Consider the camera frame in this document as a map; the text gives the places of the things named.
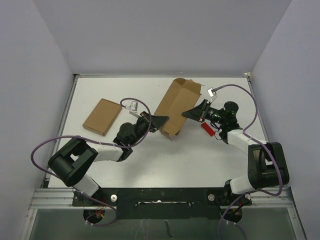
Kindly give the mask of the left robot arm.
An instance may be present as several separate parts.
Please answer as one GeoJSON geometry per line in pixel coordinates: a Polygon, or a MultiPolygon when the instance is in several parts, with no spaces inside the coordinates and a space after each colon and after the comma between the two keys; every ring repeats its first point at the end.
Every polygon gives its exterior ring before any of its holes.
{"type": "Polygon", "coordinates": [[[48,161],[48,167],[67,187],[74,187],[84,193],[84,200],[91,206],[102,199],[101,187],[87,174],[93,162],[122,162],[133,152],[133,146],[146,137],[146,134],[158,131],[170,118],[168,116],[149,115],[143,111],[136,123],[123,123],[111,143],[88,142],[73,137],[48,161]]]}

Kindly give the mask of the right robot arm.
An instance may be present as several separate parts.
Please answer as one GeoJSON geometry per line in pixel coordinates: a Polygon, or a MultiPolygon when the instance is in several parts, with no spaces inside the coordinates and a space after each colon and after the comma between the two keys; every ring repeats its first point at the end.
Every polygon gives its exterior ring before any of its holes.
{"type": "Polygon", "coordinates": [[[200,123],[208,120],[211,125],[218,124],[220,139],[247,155],[247,173],[230,180],[230,187],[222,192],[223,200],[230,205],[238,201],[241,194],[284,186],[290,181],[282,145],[246,136],[236,118],[238,110],[239,106],[233,101],[227,101],[223,108],[215,109],[207,100],[203,100],[201,104],[181,114],[200,123]]]}

